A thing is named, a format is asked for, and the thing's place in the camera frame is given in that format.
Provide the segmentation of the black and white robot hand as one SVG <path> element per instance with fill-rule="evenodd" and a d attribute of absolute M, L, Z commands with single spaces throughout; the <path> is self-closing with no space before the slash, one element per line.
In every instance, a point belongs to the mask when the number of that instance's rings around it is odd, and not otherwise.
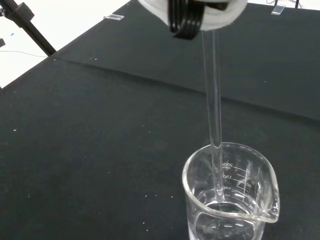
<path fill-rule="evenodd" d="M 176 39 L 192 40 L 200 31 L 232 24 L 245 10 L 247 0 L 140 0 L 162 20 Z"/>

